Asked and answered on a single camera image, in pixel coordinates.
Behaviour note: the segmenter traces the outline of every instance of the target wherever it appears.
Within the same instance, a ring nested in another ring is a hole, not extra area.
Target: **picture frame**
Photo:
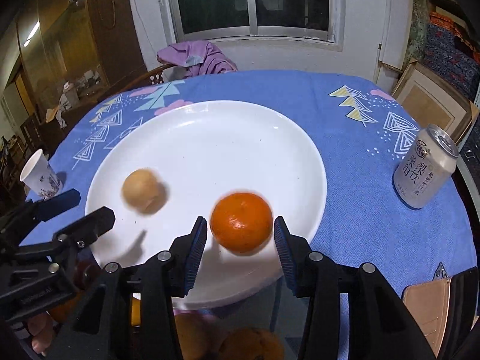
[[[392,97],[421,128],[433,123],[456,144],[467,133],[478,114],[469,99],[416,60],[405,69]]]

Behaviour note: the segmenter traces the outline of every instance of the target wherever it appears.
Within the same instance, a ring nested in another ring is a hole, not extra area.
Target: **window frame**
[[[223,38],[297,38],[329,44],[340,44],[343,40],[345,21],[345,0],[328,0],[328,31],[312,30],[300,27],[258,26],[255,0],[247,0],[249,26],[216,28],[185,34],[178,0],[168,0],[173,32],[177,42],[195,40],[213,40]],[[164,26],[167,17],[162,15]]]

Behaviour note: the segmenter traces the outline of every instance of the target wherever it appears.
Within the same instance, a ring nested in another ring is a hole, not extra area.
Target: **beige leather wallet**
[[[448,318],[451,279],[433,280],[405,288],[402,300],[438,356]]]

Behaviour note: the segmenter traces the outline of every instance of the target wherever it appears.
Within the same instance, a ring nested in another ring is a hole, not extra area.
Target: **pink cloud pattern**
[[[171,111],[172,109],[180,108],[180,107],[183,107],[184,105],[190,105],[190,104],[193,104],[193,103],[191,101],[176,100],[167,107],[157,109],[155,111],[155,116],[165,114],[165,112]]]
[[[384,91],[381,91],[380,89],[372,89],[370,91],[370,94],[373,96],[383,97],[384,99],[387,99],[387,100],[396,101],[392,96],[390,96],[388,93],[385,93]]]
[[[158,85],[147,86],[145,88],[141,88],[138,91],[130,93],[128,97],[140,96],[140,95],[149,95],[150,93],[155,92],[158,89]]]

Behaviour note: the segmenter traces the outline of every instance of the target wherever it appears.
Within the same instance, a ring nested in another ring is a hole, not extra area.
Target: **tangerine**
[[[219,360],[283,360],[285,350],[268,330],[243,327],[230,333],[218,350]]]
[[[272,233],[272,210],[254,193],[236,192],[222,198],[212,212],[210,229],[217,242],[235,253],[247,253]]]

